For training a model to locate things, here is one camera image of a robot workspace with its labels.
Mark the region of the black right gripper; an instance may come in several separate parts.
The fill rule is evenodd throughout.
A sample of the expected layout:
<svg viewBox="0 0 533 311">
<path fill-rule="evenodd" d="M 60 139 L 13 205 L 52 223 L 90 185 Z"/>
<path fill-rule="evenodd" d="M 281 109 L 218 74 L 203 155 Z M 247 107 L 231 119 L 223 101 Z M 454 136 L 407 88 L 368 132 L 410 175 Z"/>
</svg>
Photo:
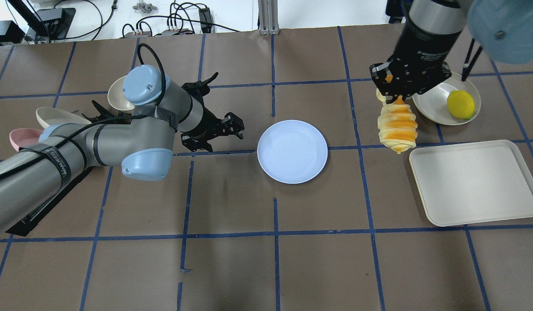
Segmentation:
<svg viewBox="0 0 533 311">
<path fill-rule="evenodd" d="M 393 104 L 400 95 L 406 101 L 414 94 L 424 94 L 452 75 L 446 53 L 422 53 L 414 56 L 392 56 L 385 63 L 369 66 L 377 97 Z"/>
</svg>

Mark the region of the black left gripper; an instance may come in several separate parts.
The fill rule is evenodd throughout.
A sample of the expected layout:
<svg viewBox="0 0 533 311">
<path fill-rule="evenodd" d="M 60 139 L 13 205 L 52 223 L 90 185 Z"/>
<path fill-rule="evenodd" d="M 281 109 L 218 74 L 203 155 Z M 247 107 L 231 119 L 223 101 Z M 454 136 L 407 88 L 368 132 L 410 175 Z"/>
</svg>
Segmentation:
<svg viewBox="0 0 533 311">
<path fill-rule="evenodd" d="M 204 108 L 199 124 L 193 130 L 186 132 L 187 135 L 181 135 L 181 143 L 191 152 L 205 150 L 211 153 L 213 152 L 213 146 L 209 143 L 209 140 L 218 136 L 230 135 L 243 140 L 244 131 L 244 121 L 236 114 L 228 112 L 221 120 L 207 108 Z"/>
</svg>

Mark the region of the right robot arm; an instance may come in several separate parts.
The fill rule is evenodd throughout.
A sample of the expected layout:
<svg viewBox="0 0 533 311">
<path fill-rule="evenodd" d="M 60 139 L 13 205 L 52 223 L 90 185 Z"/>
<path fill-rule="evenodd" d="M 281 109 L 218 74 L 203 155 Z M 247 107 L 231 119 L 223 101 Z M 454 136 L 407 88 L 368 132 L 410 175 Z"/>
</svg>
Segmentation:
<svg viewBox="0 0 533 311">
<path fill-rule="evenodd" d="M 497 62 L 533 60 L 533 0 L 414 0 L 405 18 L 392 55 L 369 67 L 389 104 L 450 78 L 445 60 L 466 28 L 479 51 Z"/>
</svg>

